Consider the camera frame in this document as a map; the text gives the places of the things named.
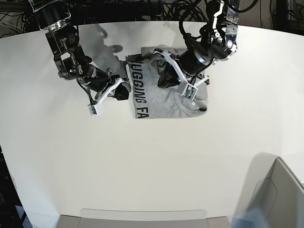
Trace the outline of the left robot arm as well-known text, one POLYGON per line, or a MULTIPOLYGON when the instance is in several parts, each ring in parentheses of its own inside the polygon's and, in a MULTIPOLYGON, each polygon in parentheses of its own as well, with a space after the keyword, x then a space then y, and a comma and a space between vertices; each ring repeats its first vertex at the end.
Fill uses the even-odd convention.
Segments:
POLYGON ((179 30, 187 50, 175 57, 177 65, 188 83, 197 86, 199 82, 209 84, 203 72, 216 61, 225 61, 236 52, 239 1, 230 4, 228 0, 211 0, 206 3, 208 22, 200 28, 198 37, 184 29, 184 20, 195 13, 199 1, 191 2, 179 20, 179 30))

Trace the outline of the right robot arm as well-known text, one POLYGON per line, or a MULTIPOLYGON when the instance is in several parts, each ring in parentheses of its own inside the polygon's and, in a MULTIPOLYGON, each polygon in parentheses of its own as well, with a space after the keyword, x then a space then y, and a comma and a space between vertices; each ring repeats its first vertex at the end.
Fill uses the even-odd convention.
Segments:
POLYGON ((53 53, 58 75, 65 80, 76 80, 85 91, 90 105, 96 105, 103 97, 118 101, 129 98, 128 79, 114 75, 92 65, 79 43, 79 27, 70 24, 71 13, 63 0, 29 1, 40 30, 47 30, 46 38, 53 53))

